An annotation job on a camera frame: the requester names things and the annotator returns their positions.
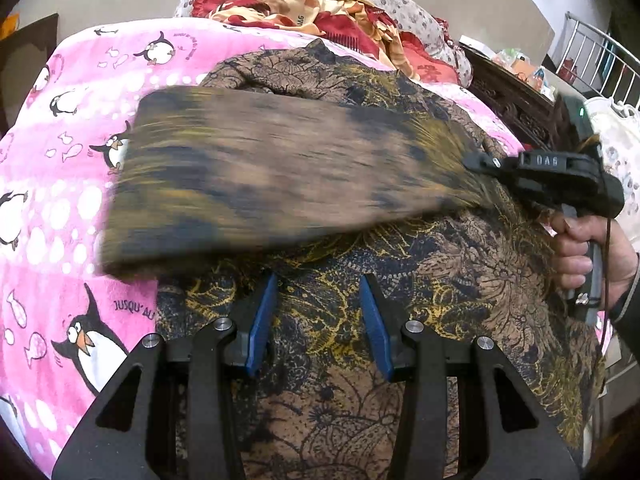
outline metal screw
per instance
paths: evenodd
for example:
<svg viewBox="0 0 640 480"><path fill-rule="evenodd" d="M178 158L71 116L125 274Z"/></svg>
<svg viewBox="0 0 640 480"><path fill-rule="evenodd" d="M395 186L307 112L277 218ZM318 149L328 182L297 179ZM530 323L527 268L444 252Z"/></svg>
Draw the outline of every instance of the metal screw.
<svg viewBox="0 0 640 480"><path fill-rule="evenodd" d="M155 332L147 334L142 338L142 346L145 348L153 348L160 342L160 334Z"/></svg>
<svg viewBox="0 0 640 480"><path fill-rule="evenodd" d="M417 319L410 319L404 324L404 327L414 334L420 333L424 330L424 325Z"/></svg>
<svg viewBox="0 0 640 480"><path fill-rule="evenodd" d="M491 339L490 337L485 336L485 335L481 335L478 338L478 346L482 350L491 350L491 348L494 347L494 340Z"/></svg>
<svg viewBox="0 0 640 480"><path fill-rule="evenodd" d="M234 322L229 317L219 317L213 322L213 328L216 330L229 330L233 326Z"/></svg>

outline finger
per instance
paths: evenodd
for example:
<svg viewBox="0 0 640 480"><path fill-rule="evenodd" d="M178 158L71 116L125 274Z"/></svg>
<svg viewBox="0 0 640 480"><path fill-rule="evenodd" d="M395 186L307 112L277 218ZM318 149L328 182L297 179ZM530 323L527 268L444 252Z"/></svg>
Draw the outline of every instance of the finger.
<svg viewBox="0 0 640 480"><path fill-rule="evenodd" d="M554 236L551 247L558 256L582 256L589 248L587 242L576 242L568 234Z"/></svg>
<svg viewBox="0 0 640 480"><path fill-rule="evenodd" d="M553 257L553 268L558 274L587 274L593 269L591 260L586 256Z"/></svg>
<svg viewBox="0 0 640 480"><path fill-rule="evenodd" d="M564 218L565 231L577 242L595 240L601 246L607 240L607 219L602 216L583 216L581 218Z"/></svg>
<svg viewBox="0 0 640 480"><path fill-rule="evenodd" d="M560 288L574 290L574 288L583 286L586 278L580 274L557 274L554 281Z"/></svg>
<svg viewBox="0 0 640 480"><path fill-rule="evenodd" d="M551 217L551 222L549 223L551 225L551 228L558 234L567 231L568 226L564 222L564 215L559 211L556 211L553 214L553 216Z"/></svg>

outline penguin print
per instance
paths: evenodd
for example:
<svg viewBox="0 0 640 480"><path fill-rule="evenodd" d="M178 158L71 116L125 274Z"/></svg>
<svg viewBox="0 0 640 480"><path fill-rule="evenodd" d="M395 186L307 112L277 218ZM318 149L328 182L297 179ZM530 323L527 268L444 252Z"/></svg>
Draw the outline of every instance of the penguin print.
<svg viewBox="0 0 640 480"><path fill-rule="evenodd" d="M127 154L131 125L129 121L124 122L126 127L122 133L111 136L101 146L89 146L94 152L102 153L107 168L109 168L109 174L118 173L122 169L124 157Z"/></svg>
<svg viewBox="0 0 640 480"><path fill-rule="evenodd" d="M157 40L149 43L142 52L134 54L134 56L144 57L149 65L164 65L175 56L175 47L164 38L164 32L160 32L160 37Z"/></svg>
<svg viewBox="0 0 640 480"><path fill-rule="evenodd" d="M0 418L4 420L9 431L14 436L16 442L22 450L31 458L27 441L24 439L26 432L24 431L24 422L22 414L15 405L14 400L9 395L0 396Z"/></svg>
<svg viewBox="0 0 640 480"><path fill-rule="evenodd" d="M49 109L51 113L53 113L53 116L57 117L58 114L75 115L78 111L80 100L82 99L82 97L78 97L79 95L75 90L68 90L67 92L62 92L60 95L56 95L49 103Z"/></svg>
<svg viewBox="0 0 640 480"><path fill-rule="evenodd" d="M10 191L0 196L0 243L11 245L14 251L22 230L22 206L28 196L27 191L16 194Z"/></svg>
<svg viewBox="0 0 640 480"><path fill-rule="evenodd" d="M76 316L66 329L66 340L51 342L62 357L71 359L84 384L97 396L129 352L122 341L100 319L94 294L85 283L89 298L86 314Z"/></svg>
<svg viewBox="0 0 640 480"><path fill-rule="evenodd" d="M99 28L94 28L94 32L96 36L101 36L103 34L116 34L118 32L118 29L112 29L109 30L109 28L105 28L105 27L99 27Z"/></svg>
<svg viewBox="0 0 640 480"><path fill-rule="evenodd" d="M40 74L38 74L38 78L36 79L36 82L33 84L32 91L39 92L40 90L42 90L47 85L50 78L51 78L51 74L50 74L49 65L45 65L44 68L40 70Z"/></svg>

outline sleeve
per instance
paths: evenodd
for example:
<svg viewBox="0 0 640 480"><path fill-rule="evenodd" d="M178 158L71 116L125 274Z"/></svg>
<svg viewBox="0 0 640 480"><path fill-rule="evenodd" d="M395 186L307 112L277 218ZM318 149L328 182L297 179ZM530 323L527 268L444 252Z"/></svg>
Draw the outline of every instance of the sleeve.
<svg viewBox="0 0 640 480"><path fill-rule="evenodd" d="M623 294L609 313L618 335L640 362L640 265L631 288Z"/></svg>

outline hand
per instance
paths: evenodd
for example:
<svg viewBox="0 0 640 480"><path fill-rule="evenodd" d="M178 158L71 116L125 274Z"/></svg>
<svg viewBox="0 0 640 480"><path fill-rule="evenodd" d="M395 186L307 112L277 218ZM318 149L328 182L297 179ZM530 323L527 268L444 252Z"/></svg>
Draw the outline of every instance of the hand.
<svg viewBox="0 0 640 480"><path fill-rule="evenodd" d="M584 275L591 270L591 260L584 256L587 241L594 240L600 244L604 259L607 219L601 216L565 218L562 213L556 213L551 219L551 227L558 233L552 243L555 280L561 288L572 290L585 282ZM612 220L609 239L609 308L629 290L637 269L638 256L631 242L618 222Z"/></svg>

